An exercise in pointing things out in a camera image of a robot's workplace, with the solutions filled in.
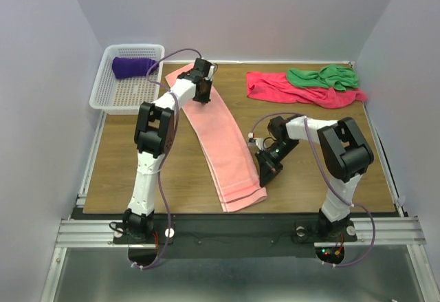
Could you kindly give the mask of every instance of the wooden tabletop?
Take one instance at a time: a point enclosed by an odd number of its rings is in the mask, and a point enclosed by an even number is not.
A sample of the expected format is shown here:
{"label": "wooden tabletop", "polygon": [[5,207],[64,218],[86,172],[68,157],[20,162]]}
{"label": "wooden tabletop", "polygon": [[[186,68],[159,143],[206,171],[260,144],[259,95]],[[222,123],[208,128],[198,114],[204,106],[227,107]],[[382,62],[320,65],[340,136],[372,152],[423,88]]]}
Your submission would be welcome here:
{"label": "wooden tabletop", "polygon": [[[182,65],[164,65],[163,78]],[[359,125],[375,153],[375,161],[360,181],[354,201],[371,211],[394,211],[391,194],[361,102],[341,109],[317,105],[276,104],[246,96],[246,73],[286,72],[287,69],[318,70],[322,65],[220,65],[214,86],[234,116],[243,136],[257,119],[276,111],[295,111],[311,118],[337,120],[350,116]],[[111,116],[105,121],[84,213],[123,213],[133,192],[137,155],[133,135],[136,116]],[[267,135],[267,122],[256,129]],[[303,141],[283,160],[283,171],[267,185],[267,199],[243,209],[242,213],[316,212],[325,200],[322,180],[307,142]],[[199,141],[181,112],[177,137],[162,169],[164,191],[174,213],[220,213],[221,206]],[[155,211],[165,212],[156,190]]]}

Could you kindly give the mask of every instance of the perforated basket wall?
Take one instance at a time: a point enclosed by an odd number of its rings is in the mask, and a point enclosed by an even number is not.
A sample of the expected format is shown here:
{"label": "perforated basket wall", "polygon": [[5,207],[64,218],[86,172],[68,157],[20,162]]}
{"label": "perforated basket wall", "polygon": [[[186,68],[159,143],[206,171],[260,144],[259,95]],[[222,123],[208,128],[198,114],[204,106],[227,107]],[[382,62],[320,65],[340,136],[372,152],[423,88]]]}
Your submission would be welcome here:
{"label": "perforated basket wall", "polygon": [[[108,114],[133,115],[139,111],[144,102],[153,102],[159,94],[159,86],[150,83],[146,77],[133,77],[117,80],[111,69],[115,57],[120,58],[151,58],[156,61],[164,56],[165,49],[161,45],[152,44],[121,44],[105,49],[101,64],[96,74],[95,83],[90,96],[90,106],[102,109]],[[158,81],[162,77],[162,63],[148,78]]]}

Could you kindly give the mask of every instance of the red cloth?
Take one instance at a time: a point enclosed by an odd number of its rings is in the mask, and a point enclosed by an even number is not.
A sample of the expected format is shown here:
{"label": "red cloth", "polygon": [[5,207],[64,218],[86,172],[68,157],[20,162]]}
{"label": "red cloth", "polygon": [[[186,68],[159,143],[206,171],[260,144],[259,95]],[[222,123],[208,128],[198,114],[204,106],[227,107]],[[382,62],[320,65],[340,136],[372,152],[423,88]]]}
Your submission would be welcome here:
{"label": "red cloth", "polygon": [[336,91],[324,87],[294,87],[285,73],[248,72],[246,74],[247,96],[273,103],[317,104],[325,108],[340,108],[355,100],[367,101],[361,89]]}

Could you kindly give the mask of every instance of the purple cloth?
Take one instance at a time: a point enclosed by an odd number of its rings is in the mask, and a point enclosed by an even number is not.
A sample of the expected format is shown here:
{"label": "purple cloth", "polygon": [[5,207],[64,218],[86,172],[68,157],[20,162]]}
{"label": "purple cloth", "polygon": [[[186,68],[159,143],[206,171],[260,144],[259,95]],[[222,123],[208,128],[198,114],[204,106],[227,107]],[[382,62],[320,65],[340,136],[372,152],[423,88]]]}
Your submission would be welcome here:
{"label": "purple cloth", "polygon": [[118,80],[134,76],[146,76],[147,70],[154,65],[156,61],[149,58],[114,58],[111,68]]}

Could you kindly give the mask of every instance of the folded cloth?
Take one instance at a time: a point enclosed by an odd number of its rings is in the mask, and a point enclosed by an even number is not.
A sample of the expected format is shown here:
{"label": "folded cloth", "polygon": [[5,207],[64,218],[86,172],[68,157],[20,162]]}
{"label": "folded cloth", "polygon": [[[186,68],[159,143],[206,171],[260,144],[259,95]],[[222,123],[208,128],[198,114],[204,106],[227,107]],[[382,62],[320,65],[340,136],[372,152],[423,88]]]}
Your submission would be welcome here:
{"label": "folded cloth", "polygon": [[284,73],[249,72],[246,81],[249,98],[273,103],[305,103],[325,108],[340,108],[350,105],[355,100],[368,99],[361,89],[335,91],[332,87],[294,87]]}
{"label": "folded cloth", "polygon": [[[177,76],[193,67],[189,64],[166,76],[173,86]],[[261,188],[255,163],[235,119],[214,87],[211,101],[203,105],[190,101],[183,106],[206,157],[223,211],[238,211],[267,197]]]}
{"label": "folded cloth", "polygon": [[123,78],[146,76],[146,72],[156,61],[149,58],[119,58],[115,57],[111,64],[113,73],[118,80]]}
{"label": "folded cloth", "polygon": [[292,68],[287,71],[288,81],[295,87],[326,87],[338,91],[358,87],[359,77],[349,67],[328,65],[319,72]]}

